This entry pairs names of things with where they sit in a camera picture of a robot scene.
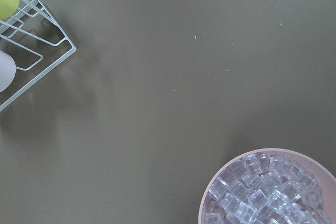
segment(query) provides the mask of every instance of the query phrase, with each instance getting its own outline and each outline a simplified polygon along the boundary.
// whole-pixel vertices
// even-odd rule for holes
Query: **white wire rack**
[[[21,2],[24,7],[18,7],[8,19],[0,20],[0,50],[11,50],[18,56],[14,58],[17,69],[14,81],[0,92],[0,112],[76,51],[43,3],[39,0]],[[43,26],[44,31],[32,24]]]

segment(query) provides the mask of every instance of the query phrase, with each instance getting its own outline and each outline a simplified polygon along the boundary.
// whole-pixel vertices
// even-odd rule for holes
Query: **olive gray tabletop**
[[[0,223],[197,223],[239,154],[336,174],[336,0],[41,0],[77,52],[0,113]]]

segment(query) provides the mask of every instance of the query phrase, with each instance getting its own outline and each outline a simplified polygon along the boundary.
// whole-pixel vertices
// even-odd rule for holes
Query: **white egg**
[[[0,51],[0,92],[13,81],[16,72],[15,61],[8,54]]]

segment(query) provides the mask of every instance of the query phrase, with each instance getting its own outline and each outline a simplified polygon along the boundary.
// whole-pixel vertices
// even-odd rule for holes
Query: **pink bowl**
[[[300,165],[305,168],[307,171],[314,174],[318,186],[322,189],[323,197],[324,197],[324,203],[322,205],[323,211],[328,215],[328,217],[331,219],[331,222],[336,222],[336,211],[335,211],[335,205],[336,205],[336,178],[322,165],[317,163],[316,161],[312,160],[311,158],[304,156],[303,154],[285,150],[285,149],[277,149],[277,148],[266,148],[266,149],[259,149],[251,152],[247,152],[244,154],[241,154],[240,156],[234,158],[230,162],[226,163],[211,179],[210,183],[205,189],[205,192],[202,197],[200,211],[198,212],[198,224],[204,224],[206,209],[208,208],[210,197],[207,195],[207,192],[210,189],[211,184],[213,181],[218,177],[218,175],[226,169],[232,162],[240,159],[241,157],[257,153],[257,152],[263,152],[267,153],[268,155],[283,155],[285,158],[287,158],[290,161],[297,161],[300,163]]]

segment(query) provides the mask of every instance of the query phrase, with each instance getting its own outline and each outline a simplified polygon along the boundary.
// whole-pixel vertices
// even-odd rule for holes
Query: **ice cube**
[[[282,184],[280,177],[276,173],[269,172],[261,175],[260,178],[261,182],[269,189],[278,188]]]
[[[257,153],[257,159],[260,163],[260,170],[262,173],[269,170],[270,157],[266,153]]]
[[[287,178],[292,181],[298,181],[305,169],[296,161],[286,161]]]
[[[269,220],[268,224],[279,224],[279,222],[272,218]]]
[[[268,200],[268,206],[278,211],[282,211],[287,204],[289,204],[287,195],[278,190],[274,190]]]
[[[233,214],[239,206],[240,200],[233,194],[227,193],[223,200],[219,203],[228,214]]]
[[[251,205],[241,201],[234,215],[242,223],[249,224],[254,222],[257,216],[257,211]]]
[[[259,175],[246,174],[244,177],[242,177],[242,180],[244,181],[245,185],[252,190],[256,190],[261,183],[261,178]]]
[[[233,214],[228,213],[226,219],[228,219],[231,224],[240,224],[240,220]]]
[[[251,206],[257,210],[264,207],[268,202],[268,199],[266,198],[265,194],[260,189],[258,189],[250,196],[248,196],[247,199],[248,202],[251,204]]]
[[[250,194],[250,190],[243,185],[240,181],[235,183],[232,187],[229,187],[228,190],[236,195],[241,201],[245,201],[247,196]]]
[[[312,216],[310,211],[302,211],[304,214],[304,220],[302,224],[319,224]]]
[[[302,176],[298,179],[296,182],[299,188],[302,188],[302,190],[310,189],[317,185],[317,181],[310,172],[302,172]]]
[[[222,218],[219,213],[206,213],[205,214],[205,224],[224,224]]]
[[[306,218],[305,213],[300,209],[298,210],[296,206],[297,205],[291,204],[284,210],[283,215],[288,224],[298,224]]]
[[[249,154],[244,157],[242,157],[243,163],[248,170],[248,172],[251,175],[254,174],[260,174],[261,173],[261,168],[260,168],[260,162],[257,158],[256,154]]]
[[[215,204],[216,204],[216,201],[211,200],[210,203],[209,203],[209,206],[207,208],[207,212],[210,212],[210,213],[213,212]]]
[[[288,196],[290,202],[296,202],[301,198],[299,191],[291,181],[287,181],[281,187],[281,191]]]
[[[323,201],[322,190],[320,187],[314,186],[312,190],[302,192],[302,203],[313,209],[317,209]]]
[[[210,197],[213,198],[215,201],[220,201],[224,197],[226,189],[226,182],[223,181],[222,178],[217,177],[210,186]]]
[[[222,179],[222,181],[229,186],[230,184],[232,184],[234,181],[236,181],[236,177],[230,172],[229,169],[224,169],[224,171],[222,171],[219,174],[219,177]]]
[[[263,224],[263,223],[260,220],[255,219],[254,222],[253,222],[253,224]]]
[[[311,215],[319,224],[331,224],[331,220],[321,209],[313,211]]]
[[[269,197],[272,194],[272,192],[273,192],[273,188],[269,188],[263,182],[260,183],[259,189],[265,194],[266,197]]]
[[[261,208],[257,215],[257,219],[262,223],[267,223],[272,218],[279,222],[279,224],[287,224],[285,218],[280,213],[268,206]]]
[[[282,155],[272,156],[270,158],[270,170],[280,174],[286,173],[286,159]]]
[[[241,179],[245,174],[247,174],[247,169],[241,159],[238,159],[230,164],[228,169],[237,179]]]

